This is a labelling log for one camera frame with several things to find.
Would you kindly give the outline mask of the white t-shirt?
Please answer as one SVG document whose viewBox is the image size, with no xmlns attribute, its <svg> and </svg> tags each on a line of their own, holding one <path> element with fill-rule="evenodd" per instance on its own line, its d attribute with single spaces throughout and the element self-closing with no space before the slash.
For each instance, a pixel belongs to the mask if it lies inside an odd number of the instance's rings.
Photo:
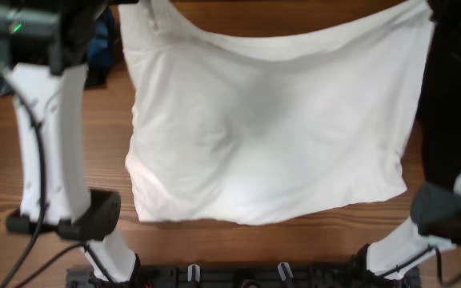
<svg viewBox="0 0 461 288">
<path fill-rule="evenodd" d="M 118 11 L 141 222 L 259 226 L 405 192 L 434 31 L 425 1 L 267 38 L 202 30 L 168 1 Z"/>
</svg>

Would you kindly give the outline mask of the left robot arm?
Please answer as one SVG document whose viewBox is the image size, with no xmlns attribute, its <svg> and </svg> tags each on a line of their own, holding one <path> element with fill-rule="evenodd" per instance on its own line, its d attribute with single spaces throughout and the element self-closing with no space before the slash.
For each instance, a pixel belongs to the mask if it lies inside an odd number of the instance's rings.
<svg viewBox="0 0 461 288">
<path fill-rule="evenodd" d="M 91 268 L 69 287 L 133 287 L 140 261 L 118 231 L 121 199 L 86 184 L 82 96 L 87 51 L 105 0 L 0 1 L 0 74 L 13 89 L 22 154 L 22 201 L 8 231 L 55 232 Z"/>
</svg>

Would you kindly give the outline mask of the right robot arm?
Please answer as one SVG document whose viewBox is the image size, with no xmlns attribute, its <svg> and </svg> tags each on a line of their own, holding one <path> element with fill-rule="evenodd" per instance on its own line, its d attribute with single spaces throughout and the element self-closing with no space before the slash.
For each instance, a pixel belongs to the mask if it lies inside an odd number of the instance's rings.
<svg viewBox="0 0 461 288">
<path fill-rule="evenodd" d="M 344 287 L 417 287 L 416 267 L 461 246 L 461 1 L 432 1 L 435 32 L 417 119 L 425 181 L 409 218 L 332 276 Z"/>
</svg>

